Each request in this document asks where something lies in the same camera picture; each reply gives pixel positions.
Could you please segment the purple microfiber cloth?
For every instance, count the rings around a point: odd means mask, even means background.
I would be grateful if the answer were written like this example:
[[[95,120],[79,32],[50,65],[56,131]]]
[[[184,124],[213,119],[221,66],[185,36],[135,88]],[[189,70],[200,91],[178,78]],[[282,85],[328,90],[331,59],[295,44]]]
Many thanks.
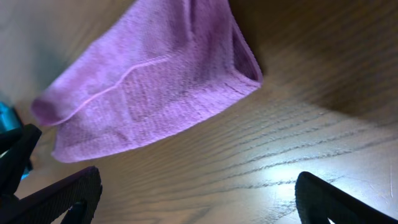
[[[32,103],[53,157],[78,162],[180,133],[261,87],[228,1],[136,1]]]

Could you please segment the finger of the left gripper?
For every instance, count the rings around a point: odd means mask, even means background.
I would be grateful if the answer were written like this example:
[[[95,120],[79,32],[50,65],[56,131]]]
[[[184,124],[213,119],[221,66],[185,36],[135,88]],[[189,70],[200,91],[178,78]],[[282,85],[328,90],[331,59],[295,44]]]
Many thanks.
[[[42,132],[33,124],[1,133],[1,195],[13,195]]]

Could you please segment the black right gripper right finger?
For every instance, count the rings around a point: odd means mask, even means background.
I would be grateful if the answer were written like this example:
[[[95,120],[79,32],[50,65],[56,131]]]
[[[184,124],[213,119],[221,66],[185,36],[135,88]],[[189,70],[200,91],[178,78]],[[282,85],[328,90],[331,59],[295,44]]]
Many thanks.
[[[295,183],[295,202],[304,224],[393,223],[397,220],[368,206],[309,172]]]

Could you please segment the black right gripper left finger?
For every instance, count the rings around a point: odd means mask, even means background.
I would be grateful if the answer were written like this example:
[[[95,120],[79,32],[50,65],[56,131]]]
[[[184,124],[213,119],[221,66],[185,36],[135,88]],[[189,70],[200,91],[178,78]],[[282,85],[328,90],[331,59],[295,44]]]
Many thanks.
[[[52,223],[64,214],[62,223],[90,224],[103,186],[97,167],[87,167],[1,209],[1,223]]]

